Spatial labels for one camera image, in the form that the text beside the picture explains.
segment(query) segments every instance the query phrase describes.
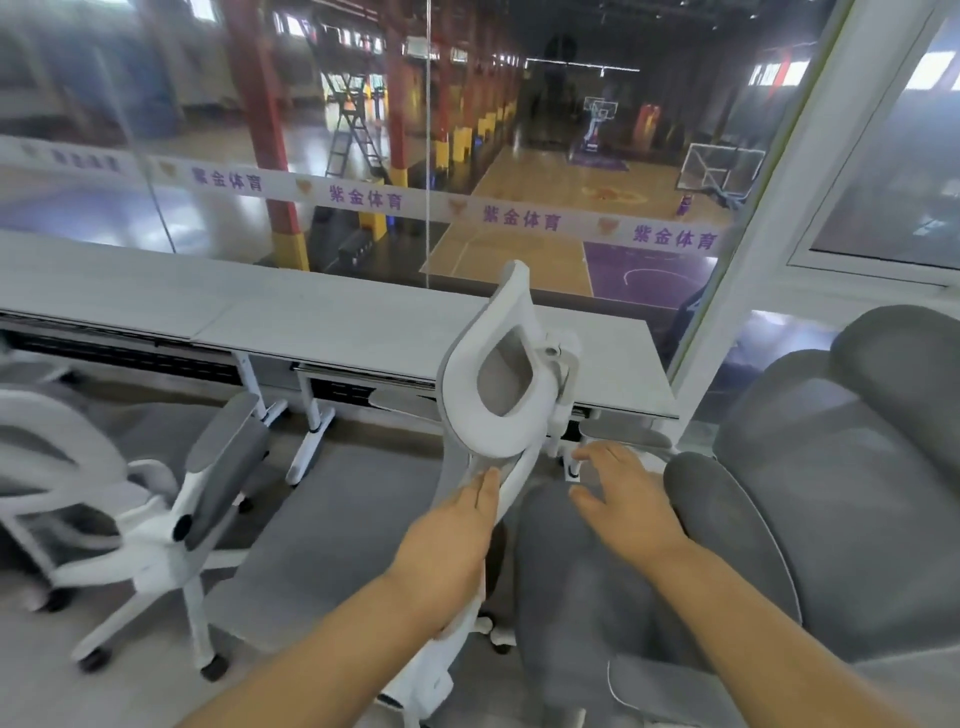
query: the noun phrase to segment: hand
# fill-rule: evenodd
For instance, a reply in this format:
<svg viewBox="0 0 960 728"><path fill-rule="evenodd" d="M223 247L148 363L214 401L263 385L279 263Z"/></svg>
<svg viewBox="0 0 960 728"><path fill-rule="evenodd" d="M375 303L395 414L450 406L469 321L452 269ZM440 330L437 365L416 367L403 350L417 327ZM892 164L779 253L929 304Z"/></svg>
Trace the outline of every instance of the hand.
<svg viewBox="0 0 960 728"><path fill-rule="evenodd" d="M601 541L649 575L663 555L692 542L684 534L663 488L630 450L617 443L592 442L573 452L600 475L604 502L580 485L570 499Z"/></svg>
<svg viewBox="0 0 960 728"><path fill-rule="evenodd" d="M429 634L442 631L477 594L499 497L500 471L477 475L411 524L384 574Z"/></svg>

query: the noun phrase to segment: basketball backboard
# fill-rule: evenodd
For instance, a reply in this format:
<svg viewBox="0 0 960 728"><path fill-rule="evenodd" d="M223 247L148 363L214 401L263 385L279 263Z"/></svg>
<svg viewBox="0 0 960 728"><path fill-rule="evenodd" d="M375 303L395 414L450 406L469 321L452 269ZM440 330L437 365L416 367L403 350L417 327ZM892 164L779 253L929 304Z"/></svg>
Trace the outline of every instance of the basketball backboard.
<svg viewBox="0 0 960 728"><path fill-rule="evenodd" d="M677 189L720 192L744 198L766 157L761 149L691 144L677 179Z"/></svg>
<svg viewBox="0 0 960 728"><path fill-rule="evenodd" d="M584 99L584 111L598 121L610 121L616 116L617 103L607 101L602 96L588 96Z"/></svg>

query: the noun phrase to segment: chair seat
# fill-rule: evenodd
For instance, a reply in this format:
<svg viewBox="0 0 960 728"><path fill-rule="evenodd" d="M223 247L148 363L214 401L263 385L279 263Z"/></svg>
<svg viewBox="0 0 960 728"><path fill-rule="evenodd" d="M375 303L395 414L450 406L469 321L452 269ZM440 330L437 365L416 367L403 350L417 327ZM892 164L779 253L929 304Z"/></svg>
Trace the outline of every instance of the chair seat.
<svg viewBox="0 0 960 728"><path fill-rule="evenodd" d="M616 652L658 659L661 649L653 589L599 542L567 489L544 484L520 508L516 645L548 704L588 707L609 698L607 663Z"/></svg>
<svg viewBox="0 0 960 728"><path fill-rule="evenodd" d="M210 622L264 652L305 637L390 566L440 468L418 454L324 445L243 565L206 598Z"/></svg>

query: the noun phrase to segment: desk leg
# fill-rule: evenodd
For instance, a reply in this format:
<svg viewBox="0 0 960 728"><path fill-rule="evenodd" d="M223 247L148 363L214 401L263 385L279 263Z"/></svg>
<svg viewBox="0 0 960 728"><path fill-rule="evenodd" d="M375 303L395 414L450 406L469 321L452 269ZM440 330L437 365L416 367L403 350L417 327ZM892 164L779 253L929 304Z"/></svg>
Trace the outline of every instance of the desk leg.
<svg viewBox="0 0 960 728"><path fill-rule="evenodd" d="M243 382L244 388L251 394L255 394L258 400L256 419L269 427L286 410L287 400L277 400L268 407L263 401L260 384L253 372L253 364L250 363L250 355L245 352L233 352L233 360L237 363L237 371L240 373L240 381Z"/></svg>
<svg viewBox="0 0 960 728"><path fill-rule="evenodd" d="M320 407L320 402L313 396L309 376L297 372L297 379L300 381L300 396L303 398L303 408L306 410L306 421L310 429L303 436L303 442L300 443L297 455L287 471L287 483L292 486L296 486L303 479L326 429L330 427L336 414L333 407Z"/></svg>

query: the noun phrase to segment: chair headrest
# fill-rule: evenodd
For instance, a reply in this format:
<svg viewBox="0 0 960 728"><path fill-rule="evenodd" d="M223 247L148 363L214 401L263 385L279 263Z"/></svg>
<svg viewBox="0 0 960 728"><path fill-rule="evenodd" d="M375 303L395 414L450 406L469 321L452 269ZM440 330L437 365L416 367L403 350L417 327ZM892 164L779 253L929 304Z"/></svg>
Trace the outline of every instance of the chair headrest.
<svg viewBox="0 0 960 728"><path fill-rule="evenodd" d="M960 476L960 321L922 306L875 308L834 340L830 376Z"/></svg>

